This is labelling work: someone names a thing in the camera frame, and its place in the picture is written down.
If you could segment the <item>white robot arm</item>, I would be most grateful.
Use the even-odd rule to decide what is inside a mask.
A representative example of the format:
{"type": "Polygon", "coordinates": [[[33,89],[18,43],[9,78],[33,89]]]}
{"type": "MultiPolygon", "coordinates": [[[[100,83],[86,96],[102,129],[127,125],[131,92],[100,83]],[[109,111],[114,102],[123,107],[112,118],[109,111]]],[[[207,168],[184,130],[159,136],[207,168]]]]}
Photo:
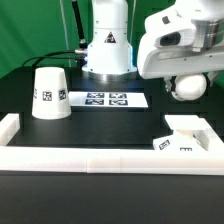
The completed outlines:
{"type": "Polygon", "coordinates": [[[126,0],[92,0],[93,40],[87,48],[88,75],[116,79],[137,71],[162,78],[185,100],[206,90],[206,75],[224,71],[224,0],[176,0],[145,19],[137,58],[127,41],[126,0]]]}

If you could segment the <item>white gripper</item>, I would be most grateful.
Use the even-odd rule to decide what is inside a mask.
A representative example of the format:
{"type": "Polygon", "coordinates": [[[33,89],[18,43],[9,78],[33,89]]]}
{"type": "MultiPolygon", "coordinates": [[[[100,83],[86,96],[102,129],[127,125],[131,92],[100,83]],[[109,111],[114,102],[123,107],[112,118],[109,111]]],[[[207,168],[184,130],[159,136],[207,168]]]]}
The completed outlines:
{"type": "Polygon", "coordinates": [[[209,72],[212,87],[224,70],[224,29],[221,21],[185,19],[176,13],[157,13],[145,20],[137,67],[144,79],[164,78],[167,92],[176,90],[175,79],[209,72]]]}

